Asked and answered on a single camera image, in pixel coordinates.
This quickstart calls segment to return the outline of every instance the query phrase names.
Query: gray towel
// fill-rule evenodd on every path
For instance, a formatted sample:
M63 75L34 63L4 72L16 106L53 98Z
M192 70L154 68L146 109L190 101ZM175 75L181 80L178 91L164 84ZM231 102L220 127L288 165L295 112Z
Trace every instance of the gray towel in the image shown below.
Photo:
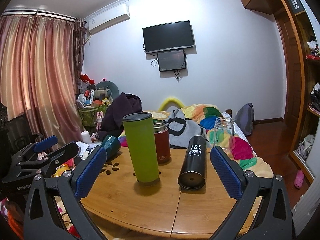
M186 118L180 110L174 110L169 117L163 120L169 130L169 141L171 146L188 148L190 139L195 135L205 137L206 129L195 121Z

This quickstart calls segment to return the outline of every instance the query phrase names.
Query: yellow foam tube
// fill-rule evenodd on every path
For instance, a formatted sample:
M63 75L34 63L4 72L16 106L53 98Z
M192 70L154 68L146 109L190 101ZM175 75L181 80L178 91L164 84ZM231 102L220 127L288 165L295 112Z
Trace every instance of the yellow foam tube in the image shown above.
M184 104L178 100L177 98L167 98L165 101L163 101L163 103L161 104L161 106L159 107L159 112L164 111L164 108L167 106L167 104L169 103L174 103L176 104L179 108L183 108Z

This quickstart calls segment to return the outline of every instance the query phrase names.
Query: air conditioner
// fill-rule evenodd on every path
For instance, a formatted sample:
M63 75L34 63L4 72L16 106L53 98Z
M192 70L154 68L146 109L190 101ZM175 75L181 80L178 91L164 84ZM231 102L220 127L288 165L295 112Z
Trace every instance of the air conditioner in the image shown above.
M88 21L89 32L95 34L128 19L130 19L129 7L126 4L121 4L91 18Z

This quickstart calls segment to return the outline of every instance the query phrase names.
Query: pink slipper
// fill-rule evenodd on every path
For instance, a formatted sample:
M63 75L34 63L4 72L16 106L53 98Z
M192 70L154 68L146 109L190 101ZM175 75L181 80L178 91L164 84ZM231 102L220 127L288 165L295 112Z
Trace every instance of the pink slipper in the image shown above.
M297 189L301 189L302 184L303 184L303 178L304 178L304 174L303 174L302 170L298 170L296 179L294 180L294 186Z

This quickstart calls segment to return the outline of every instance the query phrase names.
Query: wooden table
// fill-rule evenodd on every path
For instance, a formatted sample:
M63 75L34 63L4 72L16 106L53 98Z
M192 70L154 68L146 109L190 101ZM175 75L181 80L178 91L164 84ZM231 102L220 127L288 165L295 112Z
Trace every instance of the wooden table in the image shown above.
M235 200L228 196L209 155L206 185L198 191L181 191L177 179L185 153L185 149L172 149L172 160L159 165L160 181L145 187L134 176L128 148L122 147L81 202L100 218L135 231L182 239L209 238ZM241 233L248 231L252 220L250 213Z

